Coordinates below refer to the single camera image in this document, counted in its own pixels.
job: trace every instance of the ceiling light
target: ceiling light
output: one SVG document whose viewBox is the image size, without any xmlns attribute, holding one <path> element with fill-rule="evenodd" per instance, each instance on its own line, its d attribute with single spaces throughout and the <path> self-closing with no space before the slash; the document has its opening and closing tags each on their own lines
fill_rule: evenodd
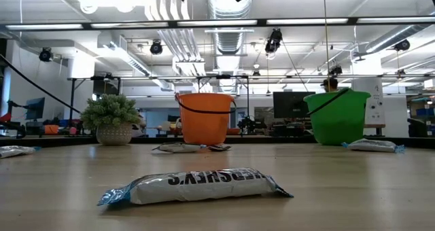
<svg viewBox="0 0 435 231">
<path fill-rule="evenodd" d="M 359 18 L 357 23 L 376 24 L 376 23 L 402 23 L 402 22 L 435 22 L 435 17 L 389 17 L 389 18 Z"/>
<path fill-rule="evenodd" d="M 156 79 L 196 79 L 194 76 L 156 77 Z"/>
<path fill-rule="evenodd" d="M 180 21 L 178 26 L 253 26 L 257 20 L 201 20 L 201 21 Z"/>
<path fill-rule="evenodd" d="M 153 77 L 123 77 L 122 79 L 126 81 L 141 81 L 153 79 Z"/>
<path fill-rule="evenodd" d="M 9 24 L 6 25 L 11 31 L 44 31 L 44 30 L 69 30 L 83 29 L 81 24 Z"/>
<path fill-rule="evenodd" d="M 326 22 L 328 24 L 345 24 L 347 18 L 328 18 Z M 267 20 L 268 25 L 280 25 L 280 24 L 325 24 L 324 18 L 309 18 L 309 19 L 283 19 L 283 20 Z"/>
<path fill-rule="evenodd" d="M 131 95 L 126 96 L 128 99 L 144 99 L 144 98 L 173 98 L 174 95 Z"/>
<path fill-rule="evenodd" d="M 253 33 L 253 29 L 212 29 L 205 30 L 205 33 Z"/>
<path fill-rule="evenodd" d="M 128 28 L 153 28 L 153 27 L 168 27 L 168 22 L 138 22 L 138 23 L 101 23 L 90 24 L 96 29 L 128 29 Z"/>
</svg>

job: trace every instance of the silver wrapper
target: silver wrapper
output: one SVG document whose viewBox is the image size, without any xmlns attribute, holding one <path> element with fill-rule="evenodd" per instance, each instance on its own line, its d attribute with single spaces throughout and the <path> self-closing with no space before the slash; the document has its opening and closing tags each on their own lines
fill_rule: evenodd
<svg viewBox="0 0 435 231">
<path fill-rule="evenodd" d="M 280 188 L 270 176 L 252 168 L 232 168 L 146 175 L 123 188 L 106 191 L 98 205 L 120 200 L 144 205 L 173 200 L 195 201 L 274 192 L 293 197 Z"/>
</svg>

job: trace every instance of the computer monitor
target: computer monitor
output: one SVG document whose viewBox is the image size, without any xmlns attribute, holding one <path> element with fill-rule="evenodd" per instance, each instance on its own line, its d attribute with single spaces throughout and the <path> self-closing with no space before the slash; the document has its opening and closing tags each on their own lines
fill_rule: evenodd
<svg viewBox="0 0 435 231">
<path fill-rule="evenodd" d="M 26 102 L 29 106 L 26 113 L 26 120 L 41 119 L 44 114 L 44 103 L 46 98 L 31 99 Z"/>
<path fill-rule="evenodd" d="M 176 122 L 178 118 L 178 115 L 168 115 L 168 122 Z"/>
<path fill-rule="evenodd" d="M 315 92 L 274 92 L 273 117 L 275 118 L 308 118 L 308 105 L 304 97 Z"/>
</svg>

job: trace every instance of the cable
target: cable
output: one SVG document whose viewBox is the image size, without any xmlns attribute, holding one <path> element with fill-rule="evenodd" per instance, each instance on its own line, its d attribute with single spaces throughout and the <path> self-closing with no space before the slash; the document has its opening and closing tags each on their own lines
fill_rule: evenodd
<svg viewBox="0 0 435 231">
<path fill-rule="evenodd" d="M 63 62 L 63 57 L 60 58 L 59 77 L 62 74 L 62 62 Z"/>
<path fill-rule="evenodd" d="M 22 24 L 22 0 L 20 0 L 20 24 Z M 22 69 L 20 46 L 18 46 L 18 61 L 20 61 L 20 69 Z"/>
<path fill-rule="evenodd" d="M 298 74 L 298 77 L 299 77 L 299 79 L 300 79 L 300 82 L 302 82 L 302 85 L 304 85 L 305 90 L 306 90 L 307 92 L 309 92 L 307 86 L 306 86 L 305 83 L 304 83 L 304 80 L 302 80 L 302 78 L 301 78 L 301 76 L 300 76 L 300 74 L 299 74 L 299 71 L 298 71 L 297 68 L 296 68 L 296 65 L 294 65 L 293 59 L 292 59 L 292 57 L 290 56 L 290 53 L 289 53 L 288 50 L 287 50 L 287 46 L 285 45 L 284 39 L 282 39 L 282 41 L 283 41 L 283 46 L 284 46 L 284 48 L 285 48 L 285 51 L 287 52 L 288 58 L 290 59 L 290 62 L 292 62 L 293 69 L 296 71 L 296 74 Z"/>
<path fill-rule="evenodd" d="M 267 92 L 266 93 L 269 93 L 270 92 L 270 90 L 269 90 L 269 59 L 266 59 L 266 65 L 267 65 Z"/>
<path fill-rule="evenodd" d="M 27 114 L 27 111 L 19 117 L 11 118 L 11 120 L 23 119 L 26 116 L 26 114 Z"/>
<path fill-rule="evenodd" d="M 64 106 L 74 110 L 77 113 L 81 113 L 78 109 L 68 105 L 67 103 L 63 102 L 62 100 L 58 99 L 56 96 L 54 96 L 53 94 L 49 93 L 47 90 L 43 89 L 42 87 L 38 86 L 38 84 L 36 84 L 35 82 L 32 82 L 32 80 L 30 80 L 29 78 L 27 78 L 25 75 L 23 75 L 17 68 L 15 68 L 14 65 L 12 65 L 11 62 L 9 62 L 8 59 L 6 59 L 3 55 L 0 54 L 0 60 L 2 60 L 4 63 L 6 63 L 6 65 L 13 71 L 15 71 L 20 77 L 22 77 L 23 79 L 25 79 L 26 81 L 28 81 L 28 83 L 34 85 L 36 88 L 38 88 L 39 90 L 41 90 L 42 92 L 46 93 L 48 96 L 51 96 L 54 100 L 58 101 L 59 103 L 63 104 Z"/>
<path fill-rule="evenodd" d="M 328 91 L 331 91 L 331 81 L 329 79 L 329 45 L 328 45 L 328 21 L 326 20 L 326 0 L 324 0 L 324 10 L 325 10 L 325 38 L 326 38 L 326 62 L 328 64 Z"/>
<path fill-rule="evenodd" d="M 38 75 L 39 75 L 39 66 L 41 65 L 41 62 L 42 62 L 42 61 L 39 61 L 39 62 L 38 62 L 38 67 L 36 68 L 35 81 L 36 81 L 36 79 L 38 78 Z"/>
</svg>

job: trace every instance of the ventilation pipe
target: ventilation pipe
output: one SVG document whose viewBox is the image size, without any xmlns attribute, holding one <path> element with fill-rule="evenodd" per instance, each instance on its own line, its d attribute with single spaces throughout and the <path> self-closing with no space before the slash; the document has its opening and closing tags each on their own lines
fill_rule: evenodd
<svg viewBox="0 0 435 231">
<path fill-rule="evenodd" d="M 424 15 L 435 16 L 435 10 L 428 11 Z M 365 47 L 365 53 L 360 53 L 360 56 L 373 54 L 382 51 L 386 48 L 392 47 L 397 43 L 405 40 L 406 38 L 415 35 L 416 33 L 430 27 L 431 24 L 412 24 L 407 26 L 399 26 L 389 31 L 382 37 L 368 43 Z"/>
<path fill-rule="evenodd" d="M 127 50 L 127 40 L 123 36 L 119 36 L 118 39 L 113 38 L 109 31 L 103 31 L 97 38 L 98 48 L 107 48 L 111 50 L 110 54 L 114 57 L 122 59 L 130 67 L 140 72 L 144 76 L 158 75 L 152 74 L 150 68 L 134 54 L 131 54 Z M 157 84 L 162 91 L 174 91 L 174 84 L 168 83 L 166 81 L 153 79 L 155 84 Z"/>
<path fill-rule="evenodd" d="M 209 13 L 211 19 L 242 19 L 247 18 L 251 9 L 252 0 L 208 0 Z M 244 33 L 214 33 L 213 40 L 215 44 L 216 65 L 221 71 L 234 72 L 239 68 L 240 56 Z M 221 86 L 228 86 L 229 82 L 220 81 Z M 230 92 L 234 88 L 222 87 L 225 92 Z"/>
</svg>

